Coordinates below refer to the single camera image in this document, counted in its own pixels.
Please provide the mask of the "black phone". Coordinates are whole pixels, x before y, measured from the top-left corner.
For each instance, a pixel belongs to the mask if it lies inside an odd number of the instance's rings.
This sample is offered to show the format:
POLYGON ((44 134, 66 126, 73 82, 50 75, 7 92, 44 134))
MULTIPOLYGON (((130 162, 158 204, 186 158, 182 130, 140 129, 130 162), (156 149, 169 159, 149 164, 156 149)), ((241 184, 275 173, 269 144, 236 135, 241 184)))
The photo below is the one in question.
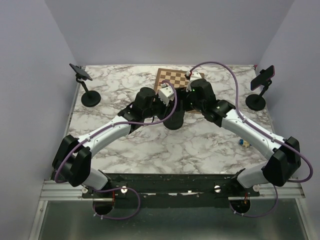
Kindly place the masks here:
POLYGON ((93 79, 90 77, 90 75, 85 71, 83 70, 82 68, 80 68, 79 66, 76 66, 72 63, 69 64, 69 66, 72 68, 72 70, 75 72, 75 76, 77 79, 80 79, 80 80, 90 80, 92 81, 93 79))

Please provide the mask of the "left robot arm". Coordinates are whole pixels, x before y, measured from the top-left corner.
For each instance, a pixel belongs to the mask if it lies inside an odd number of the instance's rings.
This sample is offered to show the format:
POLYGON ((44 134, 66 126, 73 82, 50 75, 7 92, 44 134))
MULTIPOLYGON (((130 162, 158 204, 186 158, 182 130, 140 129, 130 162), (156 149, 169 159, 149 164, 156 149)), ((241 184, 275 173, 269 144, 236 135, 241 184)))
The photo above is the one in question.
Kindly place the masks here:
POLYGON ((158 124, 172 117, 178 105, 178 94, 171 85, 158 92, 143 87, 134 101, 122 109, 110 122, 85 135, 67 135, 62 139, 53 159, 54 181, 69 183, 73 187, 86 186, 101 198, 111 191, 109 179, 100 170, 91 167, 92 158, 106 146, 125 137, 142 126, 148 118, 157 117, 158 124))

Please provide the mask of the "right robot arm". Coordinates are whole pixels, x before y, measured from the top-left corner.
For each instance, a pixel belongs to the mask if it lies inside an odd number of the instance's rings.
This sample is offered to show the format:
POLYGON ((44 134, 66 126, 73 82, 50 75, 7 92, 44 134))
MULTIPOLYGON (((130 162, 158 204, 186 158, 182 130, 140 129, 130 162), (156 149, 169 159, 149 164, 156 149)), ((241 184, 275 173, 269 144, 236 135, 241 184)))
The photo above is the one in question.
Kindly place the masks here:
POLYGON ((265 128, 238 113, 236 107, 218 100, 211 84, 204 78, 194 80, 188 87, 177 90, 181 108, 195 110, 220 128, 224 128, 249 142, 267 160, 261 165, 238 171, 230 183, 230 191, 241 196, 254 185, 271 183, 282 187, 301 166, 299 142, 290 137, 270 133, 265 128))

